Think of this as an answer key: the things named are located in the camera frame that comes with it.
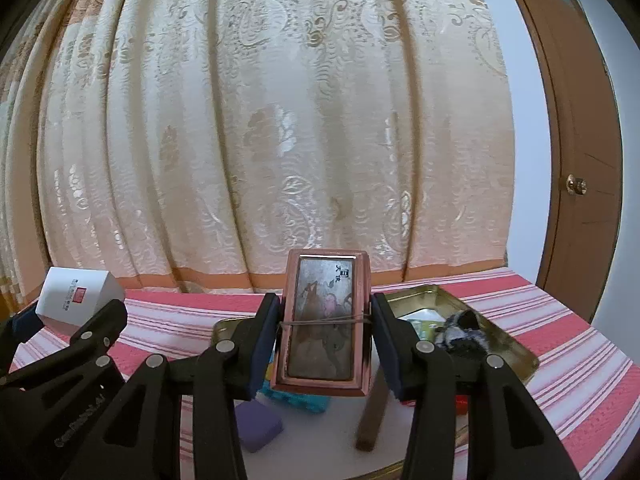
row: purple sponge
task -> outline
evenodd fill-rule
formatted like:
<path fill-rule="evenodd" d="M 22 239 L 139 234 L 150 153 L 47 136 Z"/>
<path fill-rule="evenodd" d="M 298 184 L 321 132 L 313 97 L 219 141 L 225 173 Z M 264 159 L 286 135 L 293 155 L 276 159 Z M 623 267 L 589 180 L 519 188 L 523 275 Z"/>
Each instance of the purple sponge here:
<path fill-rule="evenodd" d="M 280 417 L 255 399 L 236 406 L 236 422 L 240 443 L 250 453 L 262 449 L 283 430 Z"/>

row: table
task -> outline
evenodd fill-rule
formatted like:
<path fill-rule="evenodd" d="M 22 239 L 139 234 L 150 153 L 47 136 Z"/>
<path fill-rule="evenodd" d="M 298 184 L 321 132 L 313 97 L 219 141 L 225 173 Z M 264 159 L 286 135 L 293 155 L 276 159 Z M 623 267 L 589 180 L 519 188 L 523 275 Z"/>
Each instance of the table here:
<path fill-rule="evenodd" d="M 601 333 L 507 268 L 376 290 L 399 290 L 421 283 L 442 285 L 540 358 L 540 368 L 527 389 L 560 436 L 581 478 L 604 480 L 640 428 L 640 368 Z M 214 323 L 250 316 L 261 297 L 128 290 L 129 323 L 109 354 L 127 378 L 151 353 L 168 358 L 199 354 L 209 345 Z M 24 366 L 67 344 L 68 337 L 41 330 L 20 345 L 13 366 Z M 399 409 L 395 399 L 391 403 L 389 408 Z M 180 443 L 183 478 L 193 475 L 191 409 L 192 403 L 185 397 Z M 410 421 L 410 414 L 400 416 Z M 456 480 L 465 478 L 467 452 L 467 446 L 456 450 Z M 247 457 L 249 473 L 256 460 L 259 465 L 258 455 Z"/>

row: beige curtain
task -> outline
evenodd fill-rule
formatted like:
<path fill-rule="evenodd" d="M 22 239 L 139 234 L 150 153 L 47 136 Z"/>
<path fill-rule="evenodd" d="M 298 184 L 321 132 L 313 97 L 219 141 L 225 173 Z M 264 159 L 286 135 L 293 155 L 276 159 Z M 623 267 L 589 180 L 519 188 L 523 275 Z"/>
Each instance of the beige curtain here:
<path fill-rule="evenodd" d="M 43 0 L 1 82 L 2 274 L 24 294 L 49 257 L 193 291 L 278 288 L 293 247 L 367 250 L 375 283 L 504 262 L 484 0 Z"/>

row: gold door knob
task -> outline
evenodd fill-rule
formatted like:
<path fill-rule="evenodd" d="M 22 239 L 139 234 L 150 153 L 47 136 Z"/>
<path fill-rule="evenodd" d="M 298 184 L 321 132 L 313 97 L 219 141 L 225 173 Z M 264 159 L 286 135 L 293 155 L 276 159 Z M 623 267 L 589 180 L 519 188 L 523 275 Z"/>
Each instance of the gold door knob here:
<path fill-rule="evenodd" d="M 587 194 L 587 181 L 583 178 L 569 175 L 566 178 L 566 190 L 570 195 L 582 196 Z"/>

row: red logo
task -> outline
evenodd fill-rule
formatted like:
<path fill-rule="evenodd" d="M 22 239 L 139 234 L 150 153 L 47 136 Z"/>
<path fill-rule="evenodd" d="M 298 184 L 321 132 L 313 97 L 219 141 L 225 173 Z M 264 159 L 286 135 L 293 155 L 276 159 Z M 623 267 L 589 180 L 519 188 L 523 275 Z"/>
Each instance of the red logo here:
<path fill-rule="evenodd" d="M 82 303 L 82 300 L 84 300 L 85 293 L 86 293 L 86 289 L 79 286 L 78 288 L 76 288 L 76 291 L 74 292 L 74 297 L 71 301 L 73 301 L 74 303 Z"/>

